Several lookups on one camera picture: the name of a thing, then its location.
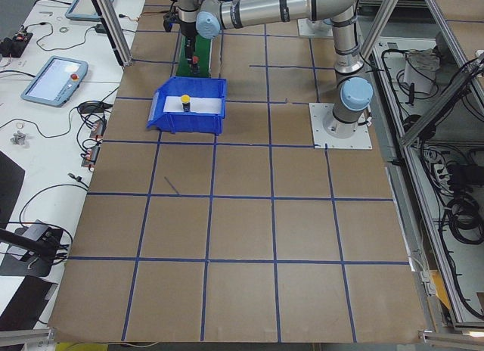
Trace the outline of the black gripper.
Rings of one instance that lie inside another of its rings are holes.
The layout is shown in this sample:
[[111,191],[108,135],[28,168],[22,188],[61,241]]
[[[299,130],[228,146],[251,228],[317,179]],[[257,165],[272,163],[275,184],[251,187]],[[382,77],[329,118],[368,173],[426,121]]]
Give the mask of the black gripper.
[[185,38],[185,47],[194,51],[197,37],[196,23],[182,21],[180,23],[180,30]]

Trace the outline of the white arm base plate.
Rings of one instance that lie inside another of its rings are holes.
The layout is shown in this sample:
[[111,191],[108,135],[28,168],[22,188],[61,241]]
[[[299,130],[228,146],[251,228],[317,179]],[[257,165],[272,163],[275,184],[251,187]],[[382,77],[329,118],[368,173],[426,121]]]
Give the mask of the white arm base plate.
[[313,146],[320,149],[371,150],[365,115],[362,113],[355,123],[341,123],[334,118],[333,107],[333,103],[309,104]]
[[332,39],[332,25],[329,19],[310,21],[309,19],[298,19],[299,36],[306,38]]

